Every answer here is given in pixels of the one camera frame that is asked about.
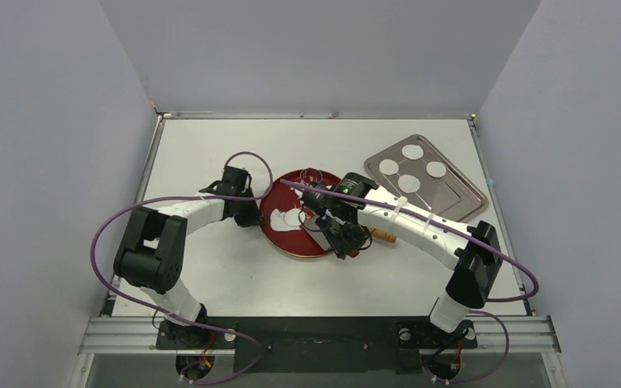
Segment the wooden dough roller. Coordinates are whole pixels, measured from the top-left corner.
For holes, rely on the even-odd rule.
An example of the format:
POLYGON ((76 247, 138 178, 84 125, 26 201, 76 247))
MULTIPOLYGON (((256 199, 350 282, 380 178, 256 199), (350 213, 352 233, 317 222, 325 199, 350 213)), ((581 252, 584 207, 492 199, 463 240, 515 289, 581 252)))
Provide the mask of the wooden dough roller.
POLYGON ((384 230, 380 230, 377 228, 369 228, 370 234, 373 238, 382 240, 387 243, 395 243, 397 241, 397 237, 393 234, 390 234, 384 230))

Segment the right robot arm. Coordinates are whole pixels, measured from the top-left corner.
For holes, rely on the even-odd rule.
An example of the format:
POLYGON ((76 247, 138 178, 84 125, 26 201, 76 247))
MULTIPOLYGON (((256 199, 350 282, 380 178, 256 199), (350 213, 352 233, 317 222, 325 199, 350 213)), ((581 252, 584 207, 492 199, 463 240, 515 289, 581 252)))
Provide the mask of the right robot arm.
POLYGON ((489 302, 502 253, 496 230, 487 222, 447 221, 357 173, 348 173, 332 188, 312 183, 298 190, 338 258, 355 256, 369 246, 375 230, 384 230, 452 271, 423 325, 430 343, 443 345, 463 333, 466 316, 489 302))

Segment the round red lacquer tray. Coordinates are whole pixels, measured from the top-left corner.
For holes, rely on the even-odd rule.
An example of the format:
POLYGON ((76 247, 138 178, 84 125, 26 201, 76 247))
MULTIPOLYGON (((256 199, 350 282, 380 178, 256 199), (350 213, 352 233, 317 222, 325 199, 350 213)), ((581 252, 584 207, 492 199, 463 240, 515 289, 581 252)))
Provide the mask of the round red lacquer tray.
POLYGON ((302 192, 282 183, 288 180, 294 183, 309 183, 319 181, 329 188, 340 182, 340 178, 328 171, 305 169, 291 171, 276 179, 272 184, 270 193, 260 201, 259 209, 264 215, 264 224, 261 226, 264 236, 269 242, 286 254, 299 258, 310 259, 331 254, 325 251, 310 237, 301 226, 300 230, 290 232, 273 231, 269 225, 270 213, 273 209, 287 211, 289 209, 302 209, 302 192))

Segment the round cut dough wrapper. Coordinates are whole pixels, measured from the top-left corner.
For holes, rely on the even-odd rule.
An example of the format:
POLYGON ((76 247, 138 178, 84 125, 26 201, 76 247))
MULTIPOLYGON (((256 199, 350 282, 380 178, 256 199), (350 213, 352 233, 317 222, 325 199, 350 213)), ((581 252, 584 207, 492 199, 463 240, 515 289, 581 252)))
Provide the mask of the round cut dough wrapper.
POLYGON ((283 215, 283 221, 289 228, 299 229, 306 219, 301 209, 290 209, 283 215))

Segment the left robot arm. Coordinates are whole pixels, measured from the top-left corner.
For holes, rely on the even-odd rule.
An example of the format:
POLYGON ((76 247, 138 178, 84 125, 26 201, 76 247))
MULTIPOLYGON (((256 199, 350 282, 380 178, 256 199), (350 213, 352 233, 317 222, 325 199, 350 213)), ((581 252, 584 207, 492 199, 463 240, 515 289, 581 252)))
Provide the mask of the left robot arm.
POLYGON ((201 189, 204 200, 159 209, 133 209, 113 263, 115 275, 139 288, 164 310, 163 331, 190 348, 210 339, 207 309, 180 279, 186 238, 214 222, 233 218, 240 227, 259 226, 248 171, 227 166, 220 180, 201 189))

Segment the white dough piece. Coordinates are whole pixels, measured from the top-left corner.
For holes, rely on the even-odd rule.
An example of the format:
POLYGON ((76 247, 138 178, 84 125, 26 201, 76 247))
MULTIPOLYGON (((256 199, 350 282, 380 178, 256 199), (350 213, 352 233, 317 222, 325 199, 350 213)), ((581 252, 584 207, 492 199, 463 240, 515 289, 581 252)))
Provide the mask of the white dough piece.
POLYGON ((273 231, 276 232, 290 232, 299 229, 289 228, 283 221, 283 215, 287 211, 280 211, 279 209, 273 209, 269 217, 269 225, 273 231))

